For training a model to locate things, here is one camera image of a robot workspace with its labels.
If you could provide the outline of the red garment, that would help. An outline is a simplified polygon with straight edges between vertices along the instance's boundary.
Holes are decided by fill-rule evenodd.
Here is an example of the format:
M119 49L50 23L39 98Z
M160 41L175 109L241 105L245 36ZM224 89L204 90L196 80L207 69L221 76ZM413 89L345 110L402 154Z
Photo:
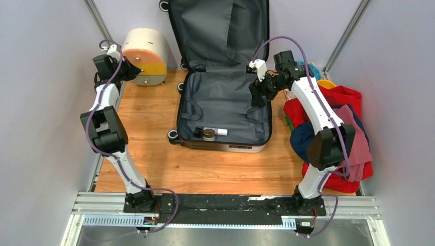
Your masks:
M342 105L351 104L359 118L362 120L362 95L360 92L343 86L338 86L329 90L320 87L320 90L333 110ZM304 122L310 122L302 104L296 98L285 103L284 112L292 121L294 129ZM305 176L307 170L308 162L304 162L302 167L303 176ZM360 182L347 182L345 177L332 174L326 181L324 187L330 190L350 194L356 192L359 185Z

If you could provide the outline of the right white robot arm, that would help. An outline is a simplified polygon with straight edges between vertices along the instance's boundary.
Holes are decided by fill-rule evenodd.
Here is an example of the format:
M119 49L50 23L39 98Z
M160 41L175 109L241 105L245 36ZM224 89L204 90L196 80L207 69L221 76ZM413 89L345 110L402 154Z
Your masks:
M271 74L264 60L250 61L248 67L257 74L257 79L249 85L251 105L262 108L278 92L288 89L299 100L311 122L314 139L307 148L309 166L292 196L294 211L304 215L320 202L325 182L342 163L346 168L341 176L349 175L349 155L356 130L333 111L307 64L298 65L291 51L276 54L274 62L276 72Z

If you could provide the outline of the pink ribbed garment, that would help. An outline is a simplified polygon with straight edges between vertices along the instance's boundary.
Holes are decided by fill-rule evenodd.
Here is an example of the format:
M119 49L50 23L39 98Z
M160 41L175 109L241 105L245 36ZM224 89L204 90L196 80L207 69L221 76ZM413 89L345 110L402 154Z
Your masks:
M349 154L349 172L345 177L347 182L360 182L373 175L369 140L361 119L349 104L334 109L344 124L351 124L355 128L355 137Z

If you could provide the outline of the navy blue garment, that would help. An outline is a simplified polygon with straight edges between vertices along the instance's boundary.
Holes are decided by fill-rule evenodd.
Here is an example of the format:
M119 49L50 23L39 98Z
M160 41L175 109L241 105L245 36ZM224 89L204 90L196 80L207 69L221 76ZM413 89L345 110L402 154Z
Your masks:
M359 116L357 115L356 111L354 110L354 108L352 107L351 104L347 104L347 106L352 111L354 121L358 125L358 127L361 129L361 131L363 132L365 139L366 139L366 142L367 142L367 146L368 146L368 148L370 148L369 138L368 138L368 135L364 129L364 125L363 125L361 119L359 118ZM290 137L290 144L291 144L292 148L294 149L296 154L304 162L309 161L308 155L307 155L307 148L308 148L309 144L311 143L311 141L313 140L313 138L314 138L314 131L313 131L313 127L312 127L310 122L304 122L304 123L300 124L299 126L297 126L294 129L292 136Z

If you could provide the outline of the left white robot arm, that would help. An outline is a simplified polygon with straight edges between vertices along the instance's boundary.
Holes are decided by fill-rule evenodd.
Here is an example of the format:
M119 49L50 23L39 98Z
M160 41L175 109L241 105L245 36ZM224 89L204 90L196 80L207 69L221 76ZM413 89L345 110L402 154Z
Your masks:
M125 187L124 212L152 212L157 199L144 176L138 171L128 151L128 135L115 104L120 97L122 84L135 79L141 69L125 57L108 54L93 58L97 72L94 76L96 98L89 112L80 120L87 141L95 153L110 161L120 175Z

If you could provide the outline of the astronaut print suitcase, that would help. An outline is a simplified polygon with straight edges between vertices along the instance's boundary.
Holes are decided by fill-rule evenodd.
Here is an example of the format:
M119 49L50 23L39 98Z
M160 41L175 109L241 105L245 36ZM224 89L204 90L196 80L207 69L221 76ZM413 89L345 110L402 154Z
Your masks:
M188 72L177 85L181 96L171 144L191 149L257 153L272 135L272 108L251 106L247 72L253 58L266 60L269 1L168 1L168 15ZM222 128L215 141L193 136L196 127Z

